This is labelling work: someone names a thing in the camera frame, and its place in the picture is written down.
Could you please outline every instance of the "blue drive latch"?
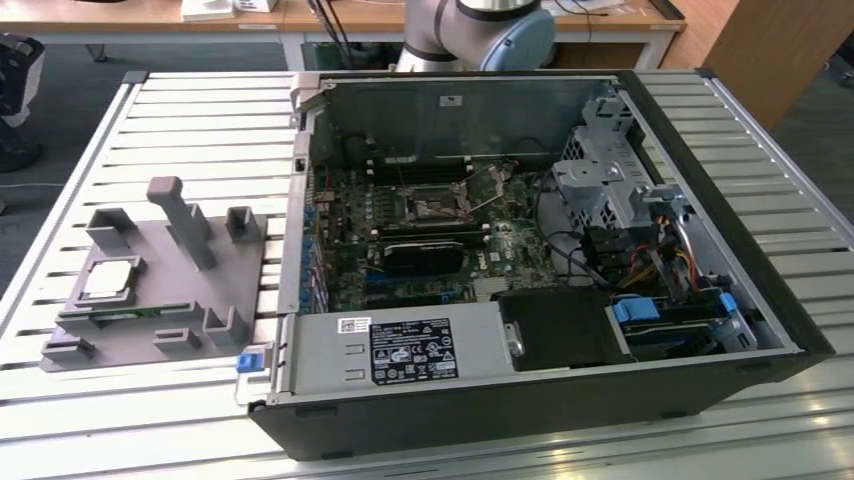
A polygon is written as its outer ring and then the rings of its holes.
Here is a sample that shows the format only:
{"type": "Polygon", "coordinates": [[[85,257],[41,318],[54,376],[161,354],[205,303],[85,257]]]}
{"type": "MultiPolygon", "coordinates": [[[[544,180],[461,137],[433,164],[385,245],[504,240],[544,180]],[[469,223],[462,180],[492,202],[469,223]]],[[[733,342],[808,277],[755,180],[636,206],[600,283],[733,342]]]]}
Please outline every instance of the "blue drive latch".
{"type": "Polygon", "coordinates": [[[237,373],[253,373],[264,371],[264,353],[241,353],[237,356],[237,373]]]}
{"type": "Polygon", "coordinates": [[[735,297],[731,293],[725,292],[720,294],[720,304],[725,309],[727,315],[731,317],[732,314],[737,311],[737,302],[735,301],[735,297]]]}
{"type": "Polygon", "coordinates": [[[611,308],[619,323],[657,320],[661,317],[655,301],[648,297],[624,298],[611,308]]]}

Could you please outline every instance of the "cable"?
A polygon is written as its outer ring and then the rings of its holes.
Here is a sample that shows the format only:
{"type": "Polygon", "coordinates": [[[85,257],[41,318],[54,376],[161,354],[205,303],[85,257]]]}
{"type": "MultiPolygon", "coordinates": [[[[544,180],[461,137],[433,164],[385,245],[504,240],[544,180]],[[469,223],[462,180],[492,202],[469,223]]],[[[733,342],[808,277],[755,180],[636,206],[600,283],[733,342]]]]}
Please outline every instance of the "cable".
{"type": "Polygon", "coordinates": [[[575,240],[580,240],[580,239],[581,239],[581,237],[583,237],[583,235],[581,235],[580,233],[577,233],[577,232],[571,232],[571,231],[568,231],[568,230],[557,230],[556,232],[551,232],[551,233],[545,236],[545,238],[551,238],[551,237],[553,237],[555,235],[568,235],[568,236],[569,236],[569,237],[572,237],[575,240]]]}
{"type": "MultiPolygon", "coordinates": [[[[575,258],[573,257],[575,252],[580,252],[580,251],[581,251],[581,247],[576,247],[572,250],[569,250],[569,258],[575,258]]],[[[568,273],[568,278],[572,278],[572,277],[587,277],[587,275],[577,275],[577,274],[572,273],[572,262],[568,262],[568,265],[565,266],[565,269],[567,269],[565,271],[568,273]]]]}
{"type": "Polygon", "coordinates": [[[308,7],[310,8],[310,11],[314,14],[314,17],[317,18],[317,22],[320,22],[320,25],[322,26],[322,30],[325,31],[326,35],[332,39],[332,42],[334,43],[334,46],[337,48],[337,54],[341,57],[341,63],[344,64],[344,68],[349,70],[352,69],[352,64],[349,62],[349,50],[346,49],[346,46],[341,44],[341,41],[337,38],[337,32],[332,27],[329,16],[325,13],[325,8],[322,7],[322,4],[320,3],[321,0],[306,0],[306,1],[308,1],[308,7]]]}
{"type": "Polygon", "coordinates": [[[584,11],[584,13],[573,12],[572,10],[565,8],[560,3],[560,0],[555,0],[555,4],[560,8],[560,10],[563,10],[565,13],[568,13],[569,15],[583,15],[587,20],[587,45],[584,46],[584,54],[581,55],[581,67],[585,67],[587,66],[587,50],[589,50],[589,44],[592,43],[592,23],[589,21],[589,17],[607,17],[608,14],[589,13],[589,10],[587,10],[587,7],[584,7],[580,3],[577,3],[577,0],[569,0],[569,1],[575,4],[577,8],[580,8],[584,11]]]}
{"type": "Polygon", "coordinates": [[[684,264],[688,267],[688,278],[691,280],[691,286],[693,287],[693,290],[696,290],[696,280],[697,280],[697,272],[696,272],[696,263],[693,262],[693,259],[684,254],[684,252],[681,250],[676,250],[676,257],[679,257],[681,260],[684,260],[684,264]]]}
{"type": "Polygon", "coordinates": [[[631,270],[628,270],[628,274],[633,274],[635,273],[635,261],[637,260],[637,255],[647,248],[649,248],[649,246],[647,244],[639,245],[637,248],[635,248],[635,253],[631,254],[631,261],[629,261],[631,270]]]}
{"type": "Polygon", "coordinates": [[[538,188],[536,189],[536,196],[534,196],[534,199],[533,199],[533,226],[536,227],[536,233],[538,233],[538,235],[544,238],[545,243],[548,244],[548,247],[551,248],[551,251],[555,252],[557,255],[560,255],[563,258],[565,258],[567,261],[572,265],[575,265],[577,268],[580,268],[583,270],[583,272],[587,274],[587,276],[591,278],[593,283],[596,285],[599,285],[599,287],[604,288],[605,290],[621,292],[623,289],[619,288],[616,285],[613,285],[611,282],[608,282],[605,280],[605,278],[599,274],[599,272],[596,272],[589,267],[589,265],[587,265],[580,260],[572,258],[572,256],[568,253],[565,253],[563,250],[560,250],[560,248],[557,248],[555,246],[555,244],[551,243],[551,237],[552,237],[553,233],[549,234],[549,235],[545,235],[543,233],[543,229],[541,229],[541,226],[538,224],[538,204],[540,204],[540,200],[543,198],[543,189],[544,189],[544,186],[545,186],[547,178],[552,178],[553,179],[553,172],[551,170],[547,170],[540,175],[540,178],[541,178],[541,180],[540,180],[538,188]]]}
{"type": "Polygon", "coordinates": [[[656,269],[655,269],[655,265],[649,265],[648,267],[645,267],[640,273],[637,273],[633,277],[627,278],[625,280],[623,280],[619,283],[619,287],[620,288],[628,288],[631,285],[633,285],[637,282],[641,282],[644,280],[647,280],[647,278],[649,277],[649,275],[655,274],[656,269]]]}
{"type": "Polygon", "coordinates": [[[63,187],[63,183],[15,183],[13,185],[0,185],[0,188],[27,188],[27,187],[63,187]]]}
{"type": "Polygon", "coordinates": [[[344,50],[346,51],[346,61],[349,63],[348,68],[353,68],[354,62],[352,57],[352,51],[349,50],[349,39],[346,38],[346,31],[344,30],[344,25],[341,25],[341,21],[337,18],[337,12],[334,11],[334,7],[332,6],[332,0],[325,0],[325,3],[329,7],[329,11],[332,12],[332,18],[334,18],[334,24],[337,25],[337,30],[341,32],[341,37],[344,38],[344,50]]]}

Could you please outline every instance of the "floor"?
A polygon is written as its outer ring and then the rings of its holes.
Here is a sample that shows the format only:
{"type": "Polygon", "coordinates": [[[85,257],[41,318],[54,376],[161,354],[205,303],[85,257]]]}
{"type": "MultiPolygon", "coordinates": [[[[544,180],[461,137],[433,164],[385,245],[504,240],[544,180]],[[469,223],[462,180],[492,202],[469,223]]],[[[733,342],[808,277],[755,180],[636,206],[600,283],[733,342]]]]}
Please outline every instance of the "floor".
{"type": "MultiPolygon", "coordinates": [[[[82,46],[50,46],[25,134],[43,148],[35,165],[0,174],[0,186],[65,182],[85,149],[124,73],[250,71],[282,65],[276,45],[157,45],[107,47],[109,61],[93,63],[82,46]]],[[[773,137],[841,212],[854,219],[854,89],[820,74],[773,130],[773,137]]],[[[58,187],[0,188],[0,294],[38,232],[58,187]]]]}
{"type": "Polygon", "coordinates": [[[1,186],[65,182],[125,72],[252,71],[284,65],[274,44],[114,45],[106,55],[106,62],[93,63],[81,45],[47,47],[38,95],[21,127],[41,144],[42,156],[31,167],[0,173],[0,199],[6,204],[0,215],[0,295],[59,193],[57,187],[1,186]]]}

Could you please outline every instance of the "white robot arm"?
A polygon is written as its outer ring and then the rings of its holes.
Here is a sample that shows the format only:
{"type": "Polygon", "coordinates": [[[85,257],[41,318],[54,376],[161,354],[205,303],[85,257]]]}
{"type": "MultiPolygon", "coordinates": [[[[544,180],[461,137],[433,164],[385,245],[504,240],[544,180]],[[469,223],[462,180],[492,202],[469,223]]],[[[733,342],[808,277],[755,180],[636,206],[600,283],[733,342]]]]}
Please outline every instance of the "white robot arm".
{"type": "Polygon", "coordinates": [[[406,0],[396,71],[533,70],[553,38],[540,0],[406,0]]]}

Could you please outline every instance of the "warning label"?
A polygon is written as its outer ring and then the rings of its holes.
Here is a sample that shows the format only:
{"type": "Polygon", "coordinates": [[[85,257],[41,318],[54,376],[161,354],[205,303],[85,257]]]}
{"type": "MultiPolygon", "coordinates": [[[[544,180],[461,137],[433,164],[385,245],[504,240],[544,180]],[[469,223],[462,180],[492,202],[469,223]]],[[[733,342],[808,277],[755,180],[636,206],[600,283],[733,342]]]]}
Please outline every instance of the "warning label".
{"type": "Polygon", "coordinates": [[[370,325],[370,371],[376,385],[457,378],[450,321],[370,325]]]}

